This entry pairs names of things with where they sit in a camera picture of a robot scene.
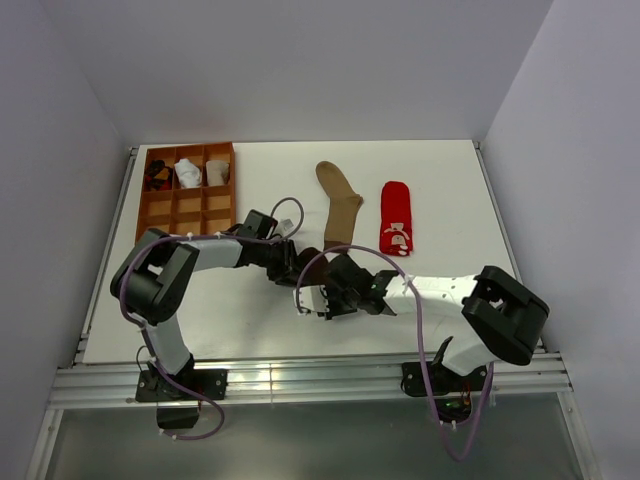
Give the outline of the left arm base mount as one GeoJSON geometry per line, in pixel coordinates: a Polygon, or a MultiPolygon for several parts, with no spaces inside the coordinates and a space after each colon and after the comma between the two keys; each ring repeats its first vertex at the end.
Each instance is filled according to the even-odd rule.
{"type": "Polygon", "coordinates": [[[226,369],[191,369],[171,376],[148,364],[139,374],[134,399],[156,404],[156,423],[164,432],[182,434],[196,425],[204,405],[225,398],[227,380],[226,369]]]}

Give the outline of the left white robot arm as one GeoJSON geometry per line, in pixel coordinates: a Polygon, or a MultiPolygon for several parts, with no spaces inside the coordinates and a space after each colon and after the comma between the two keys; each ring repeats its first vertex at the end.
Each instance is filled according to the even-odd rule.
{"type": "Polygon", "coordinates": [[[194,358],[177,318],[191,276],[217,268],[258,266],[284,286],[296,283],[303,262],[290,238],[269,234],[277,220],[256,210],[242,224],[211,235],[170,235],[147,230],[111,280],[121,313],[136,325],[160,374],[159,388],[183,399],[195,386],[194,358]]]}

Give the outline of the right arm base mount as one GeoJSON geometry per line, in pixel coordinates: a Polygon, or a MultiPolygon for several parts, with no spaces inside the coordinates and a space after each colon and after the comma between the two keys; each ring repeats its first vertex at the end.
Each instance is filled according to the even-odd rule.
{"type": "MultiPolygon", "coordinates": [[[[478,367],[466,376],[460,376],[443,366],[444,354],[452,340],[452,336],[446,338],[433,360],[427,362],[438,418],[449,425],[470,419],[473,412],[472,394],[482,391],[487,377],[486,366],[478,367]]],[[[400,389],[403,393],[414,398],[425,397],[421,364],[418,361],[405,362],[401,369],[400,389]]]]}

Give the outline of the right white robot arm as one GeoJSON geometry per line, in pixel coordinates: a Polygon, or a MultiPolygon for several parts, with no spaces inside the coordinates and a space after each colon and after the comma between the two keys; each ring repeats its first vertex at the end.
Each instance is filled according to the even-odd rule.
{"type": "Polygon", "coordinates": [[[491,265],[459,277],[414,276],[395,269],[371,274],[342,254],[327,264],[324,283],[310,291],[307,309],[327,320],[356,312],[422,313],[458,324],[462,330],[447,333],[427,363],[432,388],[442,392],[494,361],[528,365],[549,316],[543,300],[491,265]]]}

